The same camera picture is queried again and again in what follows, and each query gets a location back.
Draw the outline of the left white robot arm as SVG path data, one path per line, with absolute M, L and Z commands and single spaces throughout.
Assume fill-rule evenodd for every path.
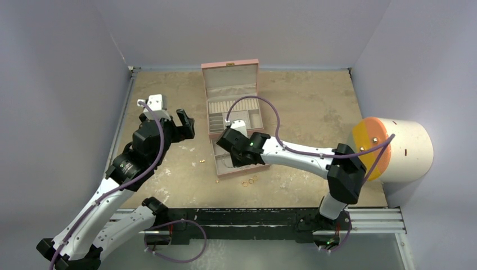
M 176 126 L 164 110 L 141 114 L 132 141 L 105 172 L 99 188 L 75 219 L 54 238 L 44 238 L 37 250 L 50 269 L 98 269 L 118 247 L 140 231 L 161 230 L 169 221 L 168 207 L 154 197 L 144 200 L 129 216 L 107 226 L 119 207 L 151 178 L 172 143 L 193 139 L 195 121 L 183 109 Z

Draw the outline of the pink jewelry box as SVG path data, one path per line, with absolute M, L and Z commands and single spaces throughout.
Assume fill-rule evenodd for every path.
M 226 117 L 230 121 L 244 120 L 247 133 L 263 132 L 263 118 L 256 98 L 238 101 L 243 96 L 258 94 L 259 60 L 234 60 L 201 64 L 206 96 L 208 134 L 212 144 L 217 176 L 224 177 L 245 171 L 258 171 L 267 165 L 232 166 L 229 153 L 217 145 L 225 129 Z

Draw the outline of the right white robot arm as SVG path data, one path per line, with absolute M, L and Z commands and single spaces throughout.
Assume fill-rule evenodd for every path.
M 282 165 L 317 175 L 328 183 L 328 194 L 316 213 L 317 224 L 329 229 L 348 205 L 358 202 L 364 183 L 366 166 L 346 144 L 335 148 L 313 148 L 279 142 L 266 133 L 254 132 L 250 137 L 233 128 L 226 128 L 217 145 L 229 153 L 236 168 L 247 165 Z

